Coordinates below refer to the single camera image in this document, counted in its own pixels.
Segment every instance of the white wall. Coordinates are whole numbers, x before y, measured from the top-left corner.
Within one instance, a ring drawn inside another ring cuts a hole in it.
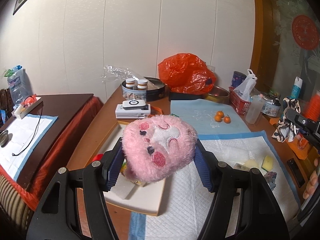
[[[181,52],[215,66],[224,88],[250,66],[254,0],[27,0],[13,16],[15,2],[0,12],[0,72],[23,65],[37,94],[106,101],[117,85],[105,65],[156,76]]]

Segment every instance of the red tablecloth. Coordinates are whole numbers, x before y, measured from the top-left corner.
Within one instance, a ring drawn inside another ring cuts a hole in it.
[[[102,102],[97,97],[92,97],[75,115],[43,160],[41,167],[32,181],[29,191],[24,190],[18,185],[5,172],[2,166],[0,166],[0,173],[10,182],[14,189],[20,194],[23,201],[33,211],[36,210],[41,196],[56,171],[60,167],[67,165],[76,145],[102,106]]]

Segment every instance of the finger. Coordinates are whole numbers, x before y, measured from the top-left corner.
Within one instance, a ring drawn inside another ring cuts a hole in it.
[[[309,193],[309,195],[312,195],[315,192],[315,190],[316,190],[315,187],[313,187],[311,183],[307,184],[306,191]]]
[[[303,193],[303,199],[307,199],[309,196],[310,196],[310,195],[309,195],[308,192],[305,191],[305,192]]]
[[[313,171],[313,173],[310,176],[310,183],[314,186],[316,184],[316,182],[318,181],[318,176],[316,171]]]

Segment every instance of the pink plush toy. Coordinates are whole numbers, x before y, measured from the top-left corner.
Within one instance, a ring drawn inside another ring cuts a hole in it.
[[[195,154],[195,129],[180,118],[156,115],[136,120],[124,129],[125,176],[156,182],[188,165]]]

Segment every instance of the small orange fruit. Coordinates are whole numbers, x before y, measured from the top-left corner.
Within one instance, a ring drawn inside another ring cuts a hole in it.
[[[221,118],[224,117],[224,113],[223,113],[222,111],[218,111],[218,112],[217,112],[217,115],[218,115],[218,116],[221,116]]]
[[[222,121],[222,118],[221,118],[220,115],[216,115],[216,116],[214,117],[214,120],[215,120],[216,122],[221,122],[221,121]]]
[[[225,118],[223,118],[223,121],[224,121],[225,123],[231,123],[231,118],[230,118],[230,116],[225,116]]]

